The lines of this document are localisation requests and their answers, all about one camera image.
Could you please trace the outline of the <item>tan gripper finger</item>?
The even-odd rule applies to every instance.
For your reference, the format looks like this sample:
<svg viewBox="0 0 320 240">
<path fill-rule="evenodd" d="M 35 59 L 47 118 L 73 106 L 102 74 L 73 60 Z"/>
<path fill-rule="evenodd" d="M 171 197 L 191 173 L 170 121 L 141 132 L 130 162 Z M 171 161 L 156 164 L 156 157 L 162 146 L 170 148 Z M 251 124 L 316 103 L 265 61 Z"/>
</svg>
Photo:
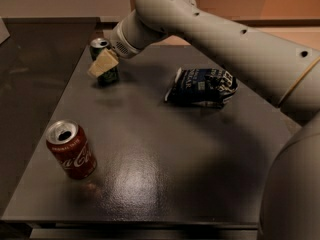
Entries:
<svg viewBox="0 0 320 240">
<path fill-rule="evenodd" d="M 91 64 L 88 74 L 98 78 L 119 64 L 119 59 L 115 52 L 110 49 L 103 49 L 96 60 Z"/>
</svg>

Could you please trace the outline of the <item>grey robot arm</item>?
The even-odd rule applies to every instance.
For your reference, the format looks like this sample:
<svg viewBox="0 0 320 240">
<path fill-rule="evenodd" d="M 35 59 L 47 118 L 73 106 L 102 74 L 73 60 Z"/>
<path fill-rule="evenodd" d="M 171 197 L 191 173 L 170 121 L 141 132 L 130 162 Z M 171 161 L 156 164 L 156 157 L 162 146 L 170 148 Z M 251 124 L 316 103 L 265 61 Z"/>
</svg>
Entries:
<svg viewBox="0 0 320 240">
<path fill-rule="evenodd" d="M 269 171 L 257 240 L 320 240 L 320 51 L 206 13 L 195 0 L 135 0 L 111 32 L 111 57 L 132 58 L 171 35 L 300 124 Z"/>
</svg>

